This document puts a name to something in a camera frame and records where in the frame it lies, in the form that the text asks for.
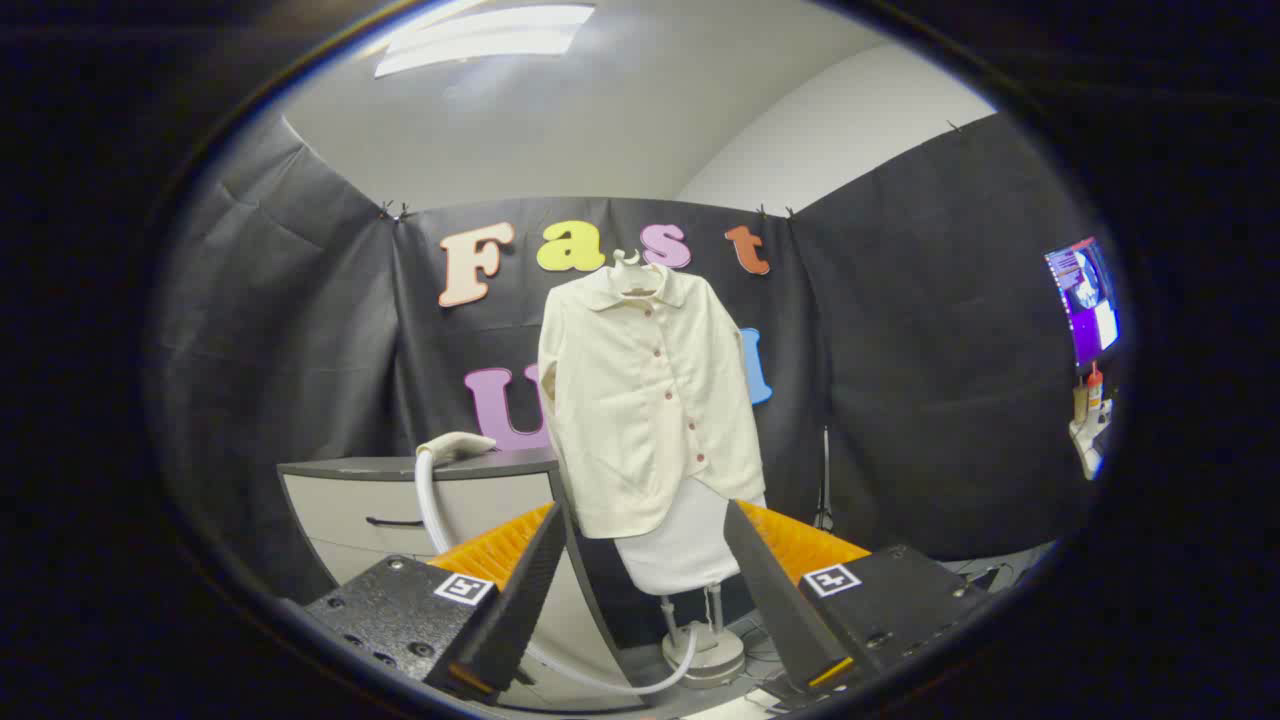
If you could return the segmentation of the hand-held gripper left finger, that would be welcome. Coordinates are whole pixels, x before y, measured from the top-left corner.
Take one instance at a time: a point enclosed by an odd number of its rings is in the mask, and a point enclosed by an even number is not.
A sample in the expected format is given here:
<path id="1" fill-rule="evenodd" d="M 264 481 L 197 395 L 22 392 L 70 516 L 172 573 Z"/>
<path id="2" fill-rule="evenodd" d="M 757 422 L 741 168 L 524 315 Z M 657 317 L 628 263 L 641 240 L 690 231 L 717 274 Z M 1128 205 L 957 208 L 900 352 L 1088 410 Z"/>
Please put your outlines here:
<path id="1" fill-rule="evenodd" d="M 379 559 L 303 612 L 415 682 L 495 698 L 524 660 L 564 542 L 561 507 L 544 503 L 434 560 Z"/>

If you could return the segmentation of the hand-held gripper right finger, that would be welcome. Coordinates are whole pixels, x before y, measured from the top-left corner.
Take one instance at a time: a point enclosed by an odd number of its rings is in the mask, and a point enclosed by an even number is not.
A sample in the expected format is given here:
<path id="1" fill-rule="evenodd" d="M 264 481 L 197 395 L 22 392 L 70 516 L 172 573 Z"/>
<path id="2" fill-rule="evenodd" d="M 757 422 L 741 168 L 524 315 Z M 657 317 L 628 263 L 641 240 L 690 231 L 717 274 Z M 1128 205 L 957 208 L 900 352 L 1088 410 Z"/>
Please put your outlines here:
<path id="1" fill-rule="evenodd" d="M 959 638 L 993 600 L 909 546 L 872 552 L 746 501 L 728 503 L 724 541 L 803 693 L 892 676 Z"/>

